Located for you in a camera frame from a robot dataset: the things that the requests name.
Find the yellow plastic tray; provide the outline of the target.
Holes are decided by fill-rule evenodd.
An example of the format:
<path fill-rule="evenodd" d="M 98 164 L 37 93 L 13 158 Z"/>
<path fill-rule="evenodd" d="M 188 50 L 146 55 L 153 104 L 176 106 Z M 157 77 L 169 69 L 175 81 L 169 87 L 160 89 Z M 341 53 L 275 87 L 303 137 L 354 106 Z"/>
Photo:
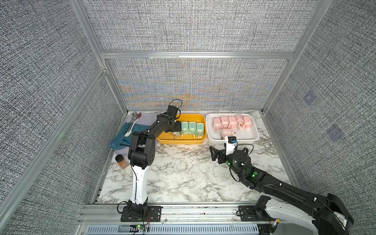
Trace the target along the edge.
<path fill-rule="evenodd" d="M 207 135 L 207 129 L 206 129 L 206 121 L 205 117 L 201 114 L 181 114 L 181 117 L 178 119 L 178 121 L 194 121 L 194 122 L 202 122 L 205 124 L 205 131 L 202 139 L 198 139 L 197 136 L 193 137 L 193 135 L 184 135 L 184 137 L 181 137 L 181 135 L 175 140 L 173 136 L 173 132 L 163 132 L 157 140 L 161 144 L 170 144 L 170 145 L 200 145 L 204 142 Z"/>

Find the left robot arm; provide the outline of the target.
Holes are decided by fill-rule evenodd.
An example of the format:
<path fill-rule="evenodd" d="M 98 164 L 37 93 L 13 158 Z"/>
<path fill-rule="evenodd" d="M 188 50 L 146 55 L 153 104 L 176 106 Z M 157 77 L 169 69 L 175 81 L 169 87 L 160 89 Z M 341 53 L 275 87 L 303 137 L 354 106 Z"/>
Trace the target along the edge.
<path fill-rule="evenodd" d="M 155 158 L 156 140 L 163 132 L 181 131 L 180 108 L 169 105 L 167 110 L 156 116 L 155 121 L 141 132 L 131 135 L 128 159 L 133 173 L 132 194 L 126 212 L 145 219 L 148 208 L 146 191 L 148 167 Z"/>

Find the green sharpener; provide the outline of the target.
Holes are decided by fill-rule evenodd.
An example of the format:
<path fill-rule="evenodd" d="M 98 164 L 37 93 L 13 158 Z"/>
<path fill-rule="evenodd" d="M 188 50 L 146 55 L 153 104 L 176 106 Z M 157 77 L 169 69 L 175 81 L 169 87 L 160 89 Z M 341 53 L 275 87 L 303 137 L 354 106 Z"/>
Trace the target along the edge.
<path fill-rule="evenodd" d="M 189 122 L 189 134 L 195 137 L 196 135 L 196 122 L 190 121 Z"/>
<path fill-rule="evenodd" d="M 189 132 L 189 123 L 187 121 L 182 121 L 181 132 L 180 132 L 181 137 L 184 137 L 184 135 L 188 135 L 188 132 Z"/>
<path fill-rule="evenodd" d="M 180 132 L 173 132 L 173 136 L 175 140 L 177 140 L 177 138 L 180 136 Z"/>
<path fill-rule="evenodd" d="M 196 136 L 198 139 L 202 139 L 205 131 L 205 124 L 202 122 L 196 123 Z"/>

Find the white plastic tray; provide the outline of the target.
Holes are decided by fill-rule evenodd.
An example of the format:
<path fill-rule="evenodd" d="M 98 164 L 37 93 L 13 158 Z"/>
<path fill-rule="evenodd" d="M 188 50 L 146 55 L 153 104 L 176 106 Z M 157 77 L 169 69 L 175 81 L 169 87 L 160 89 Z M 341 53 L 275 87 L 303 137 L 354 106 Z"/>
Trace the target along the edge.
<path fill-rule="evenodd" d="M 208 135 L 208 138 L 210 139 L 211 143 L 213 144 L 223 144 L 225 143 L 225 140 L 222 139 L 221 137 L 221 130 L 217 131 L 217 132 L 214 132 L 212 127 L 213 127 L 213 124 L 212 124 L 212 121 L 213 121 L 213 118 L 215 117 L 220 117 L 220 116 L 235 116 L 236 114 L 241 114 L 243 116 L 251 116 L 249 114 L 246 114 L 246 113 L 211 113 L 211 114 L 208 114 L 206 115 L 206 128 L 207 128 L 207 135 Z M 256 140 L 259 139 L 259 133 L 258 133 L 258 129 L 257 129 L 257 126 L 256 126 L 256 123 L 253 119 L 253 124 L 251 126 L 251 130 L 250 131 L 244 131 L 243 127 L 238 130 L 237 127 L 235 129 L 232 129 L 234 131 L 236 131 L 236 134 L 234 135 L 238 142 L 240 143 L 252 143 Z"/>

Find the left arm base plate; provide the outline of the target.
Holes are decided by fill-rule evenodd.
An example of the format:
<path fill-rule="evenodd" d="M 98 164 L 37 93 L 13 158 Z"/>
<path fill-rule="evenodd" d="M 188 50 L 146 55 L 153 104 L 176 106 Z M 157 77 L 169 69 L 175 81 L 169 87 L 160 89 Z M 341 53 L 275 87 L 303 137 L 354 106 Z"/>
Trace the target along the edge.
<path fill-rule="evenodd" d="M 161 206 L 131 206 L 124 207 L 121 212 L 121 222 L 139 222 L 146 224 L 147 222 L 160 222 L 162 215 Z"/>

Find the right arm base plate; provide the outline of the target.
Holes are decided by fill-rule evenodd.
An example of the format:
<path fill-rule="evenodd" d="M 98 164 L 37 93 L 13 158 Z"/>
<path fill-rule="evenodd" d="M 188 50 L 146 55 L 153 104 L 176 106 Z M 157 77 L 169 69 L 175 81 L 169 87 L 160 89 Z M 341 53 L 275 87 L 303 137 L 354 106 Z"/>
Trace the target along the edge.
<path fill-rule="evenodd" d="M 237 216 L 241 218 L 241 221 L 275 221 L 276 219 L 271 217 L 265 209 L 261 209 L 254 205 L 239 206 Z"/>

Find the pink sharpener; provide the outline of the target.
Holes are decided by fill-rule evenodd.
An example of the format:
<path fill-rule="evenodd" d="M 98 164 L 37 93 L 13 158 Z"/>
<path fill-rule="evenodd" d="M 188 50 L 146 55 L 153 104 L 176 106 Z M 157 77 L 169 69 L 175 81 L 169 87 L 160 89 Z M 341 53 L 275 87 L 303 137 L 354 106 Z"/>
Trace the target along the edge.
<path fill-rule="evenodd" d="M 253 119 L 251 116 L 243 116 L 243 129 L 244 131 L 250 131 L 253 124 Z"/>
<path fill-rule="evenodd" d="M 234 136 L 236 134 L 236 131 L 232 130 L 231 128 L 223 128 L 221 130 L 221 137 L 223 140 L 225 140 L 229 136 Z"/>
<path fill-rule="evenodd" d="M 238 123 L 237 123 L 235 116 L 228 116 L 228 121 L 229 121 L 228 128 L 235 129 L 237 127 Z"/>
<path fill-rule="evenodd" d="M 217 132 L 222 129 L 222 123 L 221 123 L 220 117 L 213 118 L 212 124 L 213 124 L 212 129 L 214 132 Z"/>
<path fill-rule="evenodd" d="M 237 129 L 240 130 L 243 127 L 243 124 L 244 124 L 243 115 L 236 114 L 235 118 L 236 118 L 236 122 L 237 122 Z"/>
<path fill-rule="evenodd" d="M 221 120 L 222 128 L 228 128 L 229 126 L 228 116 L 220 116 L 220 120 Z"/>

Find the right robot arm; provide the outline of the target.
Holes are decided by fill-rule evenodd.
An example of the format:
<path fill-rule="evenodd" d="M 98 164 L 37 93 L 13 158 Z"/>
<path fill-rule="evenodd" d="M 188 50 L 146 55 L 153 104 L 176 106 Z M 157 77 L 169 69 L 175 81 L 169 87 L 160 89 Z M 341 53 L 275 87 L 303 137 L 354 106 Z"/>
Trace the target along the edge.
<path fill-rule="evenodd" d="M 349 235 L 354 219 L 339 197 L 311 193 L 283 182 L 251 163 L 250 150 L 239 149 L 235 136 L 229 136 L 225 149 L 209 147 L 211 159 L 226 164 L 237 182 L 264 195 L 254 206 L 251 216 L 282 219 L 314 231 L 318 235 Z"/>

